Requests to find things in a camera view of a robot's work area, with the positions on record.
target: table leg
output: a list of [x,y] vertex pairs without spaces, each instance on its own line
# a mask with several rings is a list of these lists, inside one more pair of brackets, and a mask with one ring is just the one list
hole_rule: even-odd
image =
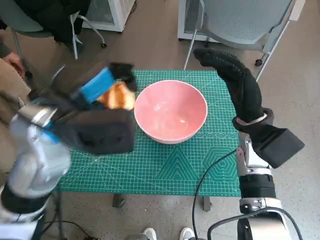
[[123,195],[122,194],[119,194],[119,193],[115,193],[113,195],[113,200],[112,200],[112,207],[113,208],[122,208],[124,205],[125,205],[126,201],[125,199],[123,198]]
[[204,211],[209,212],[211,210],[212,203],[210,202],[209,196],[202,197],[202,204]]

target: bowl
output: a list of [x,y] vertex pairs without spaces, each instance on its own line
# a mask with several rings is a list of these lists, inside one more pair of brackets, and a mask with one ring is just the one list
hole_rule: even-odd
[[162,144],[188,140],[203,126],[207,115],[208,105],[202,93],[178,80],[149,85],[134,105],[134,117],[139,127]]

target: green cutting mat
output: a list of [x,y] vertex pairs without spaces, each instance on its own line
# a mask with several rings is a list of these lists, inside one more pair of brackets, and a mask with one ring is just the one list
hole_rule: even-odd
[[[139,91],[160,80],[180,80],[199,89],[208,103],[201,130],[181,144],[160,144],[136,127],[134,151],[93,156],[71,153],[71,169],[62,179],[64,191],[124,194],[194,195],[206,169],[237,147],[235,116],[227,87],[216,71],[136,70]],[[239,196],[235,155],[210,171],[202,196]]]

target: gray floor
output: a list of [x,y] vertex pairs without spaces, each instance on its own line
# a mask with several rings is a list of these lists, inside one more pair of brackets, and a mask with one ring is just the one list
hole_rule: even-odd
[[[275,113],[275,124],[288,127],[305,143],[305,148],[274,171],[276,190],[286,210],[296,219],[304,239],[320,239],[320,16],[316,0],[306,0],[301,17],[285,32],[259,84],[263,103]],[[181,69],[189,41],[177,40],[178,0],[139,0],[136,12],[122,34],[103,32],[108,48],[100,49],[99,39],[84,30],[86,49],[80,56],[88,61],[107,60],[135,64],[137,69]],[[6,42],[13,47],[10,34]],[[50,73],[72,59],[53,39],[20,37],[23,54],[39,70]],[[211,44],[213,48],[225,48]],[[256,52],[236,54],[248,65],[260,56]],[[202,69],[192,57],[188,69]],[[192,197],[128,195],[122,209],[111,207],[111,194],[65,192],[64,219],[76,221],[103,240],[124,239],[126,235],[154,227],[161,240],[177,240],[184,226],[191,226]],[[201,237],[212,223],[239,213],[238,199],[212,197],[211,212],[196,209]],[[70,240],[83,235],[65,225]],[[57,236],[53,228],[48,239]],[[234,224],[217,229],[219,240],[236,239]]]

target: shoe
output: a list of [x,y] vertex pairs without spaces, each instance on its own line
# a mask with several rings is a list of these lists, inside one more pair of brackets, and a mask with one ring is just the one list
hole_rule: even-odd
[[156,231],[151,227],[144,230],[143,234],[146,235],[149,240],[157,240]]
[[195,237],[194,231],[190,227],[185,227],[181,230],[179,240],[189,240]]

